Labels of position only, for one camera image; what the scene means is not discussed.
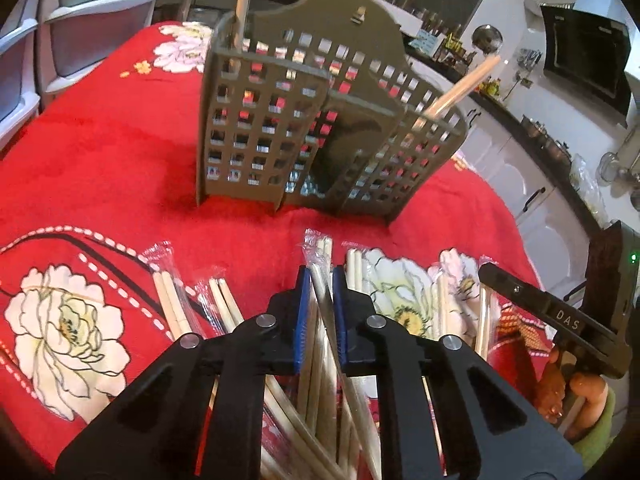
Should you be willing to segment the right hand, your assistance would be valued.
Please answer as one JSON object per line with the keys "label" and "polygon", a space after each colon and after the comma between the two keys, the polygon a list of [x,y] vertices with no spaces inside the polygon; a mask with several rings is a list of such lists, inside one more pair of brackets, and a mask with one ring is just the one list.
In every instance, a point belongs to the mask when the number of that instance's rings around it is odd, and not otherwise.
{"label": "right hand", "polygon": [[562,374],[561,352],[553,348],[536,385],[534,407],[552,425],[565,425],[566,440],[585,437],[604,413],[608,384],[597,375],[574,372]]}

